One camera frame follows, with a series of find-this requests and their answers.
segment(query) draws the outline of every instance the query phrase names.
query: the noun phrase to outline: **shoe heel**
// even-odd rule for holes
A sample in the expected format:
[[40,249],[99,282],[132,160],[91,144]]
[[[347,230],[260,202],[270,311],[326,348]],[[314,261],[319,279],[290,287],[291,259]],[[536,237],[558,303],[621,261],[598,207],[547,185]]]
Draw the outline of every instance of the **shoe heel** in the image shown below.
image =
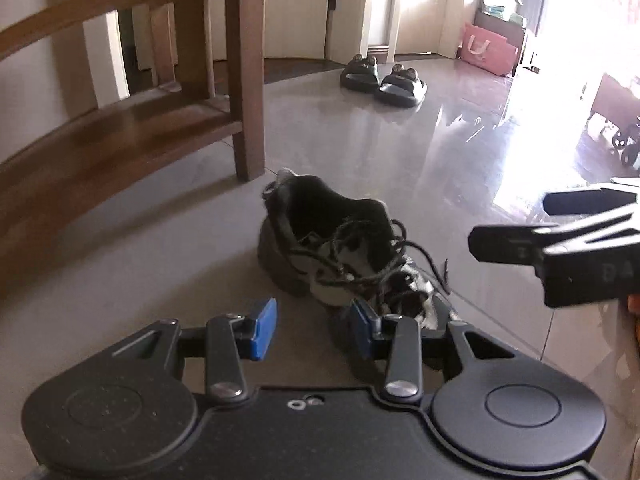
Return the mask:
[[260,229],[258,263],[281,290],[296,298],[309,294],[309,284],[299,277],[296,269],[280,253],[268,219],[264,219]]

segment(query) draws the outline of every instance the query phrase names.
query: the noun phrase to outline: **wooden bench leg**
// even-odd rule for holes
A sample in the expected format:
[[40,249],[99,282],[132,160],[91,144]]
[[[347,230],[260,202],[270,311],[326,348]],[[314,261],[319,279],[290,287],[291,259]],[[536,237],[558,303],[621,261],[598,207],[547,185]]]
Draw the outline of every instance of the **wooden bench leg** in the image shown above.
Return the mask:
[[230,107],[242,121],[236,174],[252,180],[264,173],[264,0],[225,0],[225,13]]

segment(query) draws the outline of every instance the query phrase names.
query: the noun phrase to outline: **caster wheel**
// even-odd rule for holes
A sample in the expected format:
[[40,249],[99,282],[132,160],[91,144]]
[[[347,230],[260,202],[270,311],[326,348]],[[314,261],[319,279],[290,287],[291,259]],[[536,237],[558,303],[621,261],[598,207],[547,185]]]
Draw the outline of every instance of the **caster wheel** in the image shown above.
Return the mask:
[[628,136],[622,133],[620,130],[616,131],[611,139],[611,143],[614,148],[617,150],[621,150],[626,146],[626,142],[628,141]]
[[636,158],[638,158],[638,153],[640,153],[640,144],[632,144],[627,146],[624,150],[622,150],[622,155],[620,156],[620,162],[625,168],[629,168],[632,166]]

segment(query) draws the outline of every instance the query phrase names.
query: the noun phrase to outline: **sneaker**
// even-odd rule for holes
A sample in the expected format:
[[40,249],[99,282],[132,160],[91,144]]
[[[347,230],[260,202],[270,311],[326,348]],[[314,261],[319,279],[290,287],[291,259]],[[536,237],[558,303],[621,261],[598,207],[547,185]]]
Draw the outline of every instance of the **sneaker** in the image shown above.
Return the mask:
[[[380,316],[411,316],[430,330],[459,319],[429,253],[406,239],[404,226],[389,218],[380,200],[352,200],[316,176],[286,169],[262,198],[267,218],[258,260],[282,290],[330,306],[363,298]],[[406,254],[409,247],[427,259],[435,282]]]

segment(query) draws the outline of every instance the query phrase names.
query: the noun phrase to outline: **black slipper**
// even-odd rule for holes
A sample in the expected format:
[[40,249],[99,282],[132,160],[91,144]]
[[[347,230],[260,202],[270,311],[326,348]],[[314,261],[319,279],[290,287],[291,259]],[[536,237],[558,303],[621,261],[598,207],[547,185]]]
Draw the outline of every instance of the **black slipper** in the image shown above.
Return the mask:
[[424,101],[427,85],[418,79],[415,68],[405,69],[401,64],[395,64],[391,74],[382,80],[374,95],[390,105],[412,108]]
[[340,86],[356,92],[374,92],[379,84],[378,64],[373,56],[363,58],[356,54],[340,74]]

